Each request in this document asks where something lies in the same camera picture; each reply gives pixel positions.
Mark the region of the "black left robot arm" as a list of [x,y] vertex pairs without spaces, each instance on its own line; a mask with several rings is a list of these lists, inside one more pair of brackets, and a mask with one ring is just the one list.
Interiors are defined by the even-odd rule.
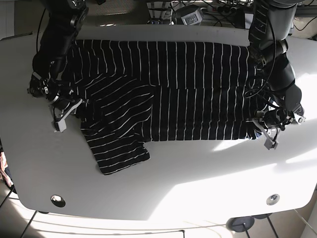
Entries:
[[284,131],[289,124],[305,121],[302,91],[295,83],[295,71],[287,51],[287,36],[295,17],[298,0],[256,0],[249,29],[249,53],[258,71],[245,98],[260,97],[266,106],[256,110],[252,122],[265,135],[265,147],[275,149],[277,137],[269,132]]

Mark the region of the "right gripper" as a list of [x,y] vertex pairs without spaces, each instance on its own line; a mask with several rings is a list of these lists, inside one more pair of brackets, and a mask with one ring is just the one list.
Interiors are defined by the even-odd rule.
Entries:
[[88,103],[89,99],[83,99],[77,95],[61,96],[49,103],[49,109],[53,117],[53,124],[65,119],[73,110],[78,108],[82,103]]

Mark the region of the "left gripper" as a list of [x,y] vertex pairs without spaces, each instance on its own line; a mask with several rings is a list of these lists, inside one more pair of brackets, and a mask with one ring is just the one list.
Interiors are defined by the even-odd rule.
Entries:
[[286,110],[256,111],[247,122],[262,132],[266,137],[265,144],[278,144],[279,133],[290,123],[290,113]]

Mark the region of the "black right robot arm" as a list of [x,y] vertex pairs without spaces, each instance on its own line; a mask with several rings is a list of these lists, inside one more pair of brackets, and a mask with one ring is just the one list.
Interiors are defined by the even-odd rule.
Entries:
[[37,52],[32,61],[28,93],[49,102],[53,125],[57,131],[63,131],[65,118],[83,100],[74,96],[71,87],[58,80],[58,75],[64,69],[68,51],[89,9],[83,0],[43,0],[41,3],[49,13],[49,22],[42,37],[36,41]]

